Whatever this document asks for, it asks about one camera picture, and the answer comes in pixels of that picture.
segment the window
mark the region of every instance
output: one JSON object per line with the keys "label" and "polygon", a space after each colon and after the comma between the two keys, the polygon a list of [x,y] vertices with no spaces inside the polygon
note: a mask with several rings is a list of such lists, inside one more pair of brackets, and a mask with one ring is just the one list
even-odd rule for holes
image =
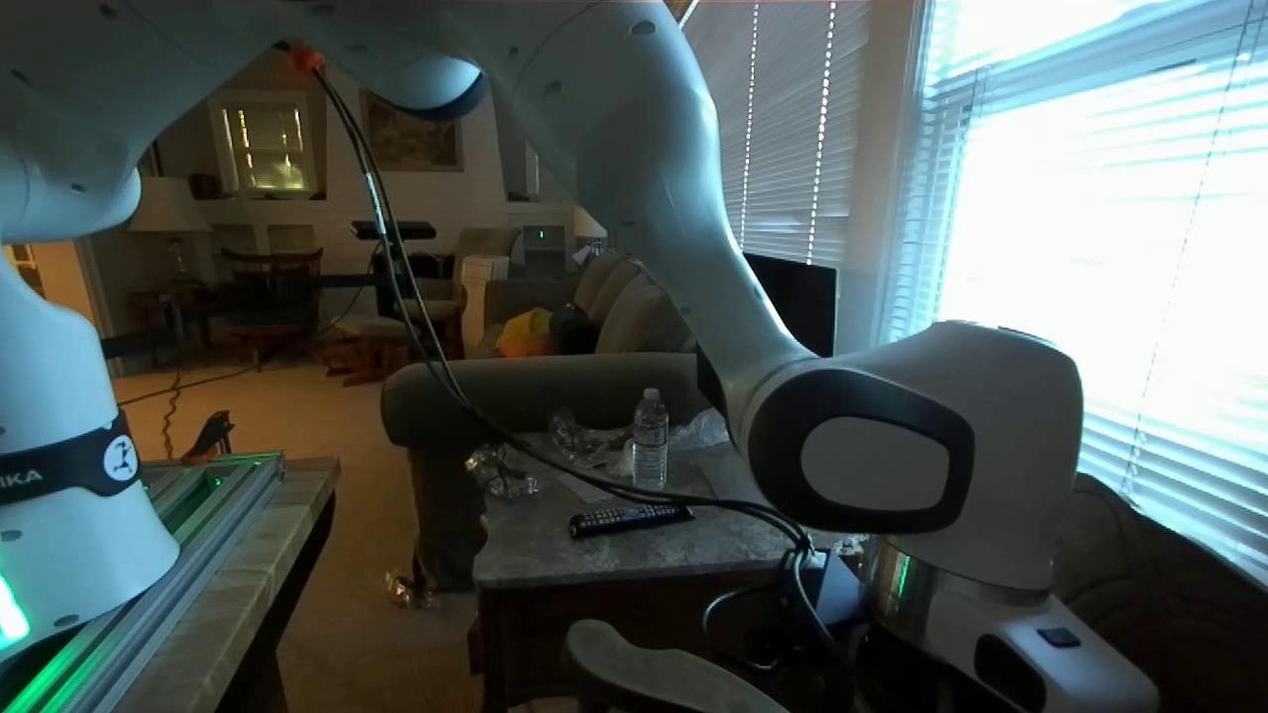
{"label": "window", "polygon": [[924,34],[887,338],[1055,342],[1080,472],[1268,587],[1268,4],[964,0]]}
{"label": "window", "polygon": [[234,91],[214,104],[220,180],[228,192],[319,192],[308,95]]}
{"label": "window", "polygon": [[742,248],[841,269],[866,4],[701,0],[684,34],[717,104]]}

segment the water bottle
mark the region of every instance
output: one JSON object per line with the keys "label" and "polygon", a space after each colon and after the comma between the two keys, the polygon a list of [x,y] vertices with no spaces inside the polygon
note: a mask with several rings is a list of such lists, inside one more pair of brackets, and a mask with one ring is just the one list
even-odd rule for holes
{"label": "water bottle", "polygon": [[640,388],[632,408],[632,488],[663,489],[668,472],[668,408],[663,388]]}

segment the table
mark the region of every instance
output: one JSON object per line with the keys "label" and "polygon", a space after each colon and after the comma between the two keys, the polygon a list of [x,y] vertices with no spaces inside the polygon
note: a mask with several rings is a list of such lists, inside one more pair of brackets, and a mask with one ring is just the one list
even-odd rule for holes
{"label": "table", "polygon": [[[565,518],[599,489],[541,468],[533,474],[540,496],[488,497],[470,637],[483,707],[572,694],[564,632],[580,619],[605,619],[640,647],[706,653],[706,603],[768,577],[788,548],[779,529],[713,505],[689,524],[573,542]],[[668,488],[750,489],[746,463],[728,449],[673,456]]]}
{"label": "table", "polygon": [[284,707],[273,647],[331,526],[337,459],[146,463],[182,558],[80,624],[2,707]]}

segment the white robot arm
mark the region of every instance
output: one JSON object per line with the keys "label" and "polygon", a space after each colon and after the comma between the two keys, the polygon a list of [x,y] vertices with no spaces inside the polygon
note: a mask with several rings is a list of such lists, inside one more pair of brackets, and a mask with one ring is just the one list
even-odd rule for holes
{"label": "white robot arm", "polygon": [[[359,87],[416,112],[469,104],[475,84],[498,84],[551,174],[683,310],[721,377],[733,438],[759,489],[811,526],[893,529],[885,561],[924,569],[924,587],[910,587],[924,590],[920,603],[894,566],[878,575],[887,624],[964,673],[975,673],[980,640],[1002,640],[1042,682],[1046,707],[1149,706],[1149,682],[1113,651],[1030,640],[1038,621],[1078,624],[1046,598],[1080,419],[1074,363],[1038,342],[975,326],[936,326],[844,361],[799,349],[728,232],[713,99],[663,0],[2,0],[2,14],[0,243],[121,223],[138,199],[136,161],[154,134],[278,41],[319,47]],[[90,327],[35,305],[9,264],[0,331],[2,468],[33,472],[33,450],[115,422]],[[131,598],[169,561],[154,518],[128,505],[112,524],[146,524],[131,537],[157,542],[150,566],[95,607],[43,607],[49,581],[24,581],[35,581],[33,566],[61,566],[71,548],[33,553],[24,534],[67,542],[54,526],[71,496],[83,488],[16,488],[0,505],[0,577],[38,611],[35,632],[10,651],[99,614],[107,598]],[[112,497],[83,496],[74,513]],[[975,603],[964,590],[1022,607],[964,621],[964,603]]]}

